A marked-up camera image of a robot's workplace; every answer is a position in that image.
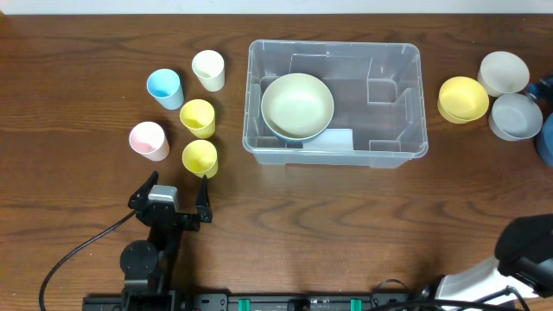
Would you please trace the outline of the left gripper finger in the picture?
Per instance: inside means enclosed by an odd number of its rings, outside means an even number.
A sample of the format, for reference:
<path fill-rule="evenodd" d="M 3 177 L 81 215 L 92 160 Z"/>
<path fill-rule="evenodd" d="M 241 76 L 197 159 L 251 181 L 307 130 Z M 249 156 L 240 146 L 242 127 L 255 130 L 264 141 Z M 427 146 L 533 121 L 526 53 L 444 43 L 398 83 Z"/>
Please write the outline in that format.
<path fill-rule="evenodd" d="M 152 187 L 157 184 L 159 174 L 157 171 L 153 171 L 149 178 L 144 182 L 138 190 L 131 195 L 128 202 L 128 207 L 134 211 L 143 211 L 149 202 L 149 192 Z"/>
<path fill-rule="evenodd" d="M 203 175 L 203 177 L 201 178 L 200 190 L 196 196 L 195 201 L 197 214 L 200 217 L 200 222 L 203 223 L 211 223 L 213 220 L 213 212 L 211 209 L 211 204 L 207 191 L 207 182 L 207 176 Z"/>

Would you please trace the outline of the grey small bowl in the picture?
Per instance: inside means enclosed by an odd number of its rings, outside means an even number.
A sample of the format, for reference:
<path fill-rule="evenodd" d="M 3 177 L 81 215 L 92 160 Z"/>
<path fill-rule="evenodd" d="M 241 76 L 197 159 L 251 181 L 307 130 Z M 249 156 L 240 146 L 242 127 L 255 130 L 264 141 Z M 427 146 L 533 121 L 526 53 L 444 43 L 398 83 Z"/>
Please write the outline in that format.
<path fill-rule="evenodd" d="M 493 103 L 488 123 L 497 137 L 519 141 L 533 138 L 542 129 L 543 114 L 525 95 L 505 94 Z"/>

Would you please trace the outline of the white small bowl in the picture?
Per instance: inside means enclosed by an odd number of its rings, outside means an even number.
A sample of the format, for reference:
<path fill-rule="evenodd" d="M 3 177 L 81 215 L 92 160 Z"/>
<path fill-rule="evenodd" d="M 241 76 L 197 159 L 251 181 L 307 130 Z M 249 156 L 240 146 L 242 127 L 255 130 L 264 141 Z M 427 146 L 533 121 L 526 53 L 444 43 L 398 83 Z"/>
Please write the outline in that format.
<path fill-rule="evenodd" d="M 498 98 L 505 94 L 520 92 L 529 83 L 530 71 L 517 55 L 492 52 L 480 63 L 477 81 L 489 96 Z"/>

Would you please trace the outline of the yellow cup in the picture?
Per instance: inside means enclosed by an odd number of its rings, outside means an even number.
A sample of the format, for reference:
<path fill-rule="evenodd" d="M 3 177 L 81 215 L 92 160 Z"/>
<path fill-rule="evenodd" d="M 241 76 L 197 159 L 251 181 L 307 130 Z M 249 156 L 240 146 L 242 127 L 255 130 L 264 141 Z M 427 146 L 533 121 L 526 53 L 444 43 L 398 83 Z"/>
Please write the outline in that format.
<path fill-rule="evenodd" d="M 193 99 L 182 106 L 180 120 L 200 139 L 207 139 L 215 132 L 215 110 L 204 99 Z"/>
<path fill-rule="evenodd" d="M 208 179 L 214 177 L 219 169 L 218 153 L 215 146 L 207 140 L 195 140 L 182 152 L 182 163 L 192 174 Z"/>

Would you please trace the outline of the pink paper cup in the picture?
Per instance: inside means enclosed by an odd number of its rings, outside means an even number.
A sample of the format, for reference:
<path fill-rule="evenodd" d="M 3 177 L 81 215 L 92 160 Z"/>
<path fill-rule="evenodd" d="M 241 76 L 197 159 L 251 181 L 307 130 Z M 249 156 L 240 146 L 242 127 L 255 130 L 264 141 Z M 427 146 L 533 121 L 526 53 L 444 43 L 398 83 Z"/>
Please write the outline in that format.
<path fill-rule="evenodd" d="M 164 160 L 170 152 L 163 128 L 150 121 L 137 124 L 131 130 L 129 144 L 135 152 L 152 162 Z"/>

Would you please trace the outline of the yellow small bowl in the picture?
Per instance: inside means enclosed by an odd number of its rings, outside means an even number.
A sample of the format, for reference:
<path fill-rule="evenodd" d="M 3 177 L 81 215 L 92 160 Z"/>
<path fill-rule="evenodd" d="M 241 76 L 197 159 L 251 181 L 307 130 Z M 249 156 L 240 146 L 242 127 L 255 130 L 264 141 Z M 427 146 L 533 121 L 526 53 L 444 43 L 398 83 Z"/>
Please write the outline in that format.
<path fill-rule="evenodd" d="M 485 88 L 477 80 L 457 76 L 442 84 L 437 109 L 450 123 L 466 124 L 483 117 L 489 102 Z"/>

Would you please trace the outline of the large cream bowl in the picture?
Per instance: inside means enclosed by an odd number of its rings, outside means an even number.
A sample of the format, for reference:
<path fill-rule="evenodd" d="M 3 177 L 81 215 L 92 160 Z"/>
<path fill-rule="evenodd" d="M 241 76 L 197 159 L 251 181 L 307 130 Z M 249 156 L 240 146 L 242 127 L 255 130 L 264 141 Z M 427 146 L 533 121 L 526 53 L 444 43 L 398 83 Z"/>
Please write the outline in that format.
<path fill-rule="evenodd" d="M 329 126 L 334 116 L 334 97 L 320 79 L 306 73 L 290 73 L 267 87 L 260 111 L 265 123 L 282 135 L 312 136 Z"/>

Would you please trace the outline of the large dark blue bowl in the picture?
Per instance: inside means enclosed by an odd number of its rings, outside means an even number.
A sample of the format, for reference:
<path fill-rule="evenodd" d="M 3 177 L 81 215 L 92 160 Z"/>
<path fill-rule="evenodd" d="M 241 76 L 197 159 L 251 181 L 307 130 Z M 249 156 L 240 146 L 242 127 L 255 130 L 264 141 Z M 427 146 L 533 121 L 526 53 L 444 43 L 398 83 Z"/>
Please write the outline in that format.
<path fill-rule="evenodd" d="M 326 130 L 328 130 L 328 127 L 324 128 L 323 130 L 317 132 L 316 134 L 312 136 L 306 136 L 306 137 L 300 137 L 300 138 L 293 138 L 290 136 L 285 136 L 277 131 L 275 131 L 273 128 L 271 128 L 268 124 L 265 124 L 265 127 L 267 128 L 267 131 L 270 132 L 273 136 L 276 138 L 285 141 L 286 143 L 308 143 L 313 140 L 315 140 L 318 136 L 320 136 L 322 133 L 324 133 Z"/>

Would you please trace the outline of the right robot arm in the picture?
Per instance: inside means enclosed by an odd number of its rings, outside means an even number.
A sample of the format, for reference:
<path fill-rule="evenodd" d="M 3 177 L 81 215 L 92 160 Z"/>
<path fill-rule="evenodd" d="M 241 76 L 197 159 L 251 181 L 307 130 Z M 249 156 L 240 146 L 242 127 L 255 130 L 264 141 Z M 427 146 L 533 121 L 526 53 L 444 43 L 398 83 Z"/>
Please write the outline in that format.
<path fill-rule="evenodd" d="M 538 154 L 552 163 L 552 119 L 536 102 L 552 103 L 552 76 L 530 83 L 525 94 L 498 97 L 488 118 L 493 133 L 506 140 L 535 138 Z M 552 215 L 514 219 L 499 236 L 494 255 L 473 268 L 442 277 L 428 298 L 445 310 L 481 310 L 516 299 L 552 296 Z"/>

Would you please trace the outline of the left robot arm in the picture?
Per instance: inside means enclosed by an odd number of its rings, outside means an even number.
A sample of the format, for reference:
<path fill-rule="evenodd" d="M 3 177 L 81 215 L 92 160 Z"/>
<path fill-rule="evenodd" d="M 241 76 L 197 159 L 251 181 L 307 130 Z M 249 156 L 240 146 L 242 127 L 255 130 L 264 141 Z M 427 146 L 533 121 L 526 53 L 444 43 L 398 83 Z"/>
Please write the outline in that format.
<path fill-rule="evenodd" d="M 153 172 L 129 199 L 129 208 L 149 228 L 149 236 L 128 244 L 120 256 L 123 310 L 188 309 L 186 294 L 170 288 L 181 236 L 185 231 L 197 232 L 202 223 L 213 219 L 206 176 L 196 196 L 196 213 L 179 212 L 178 189 L 160 185 L 158 177 Z"/>

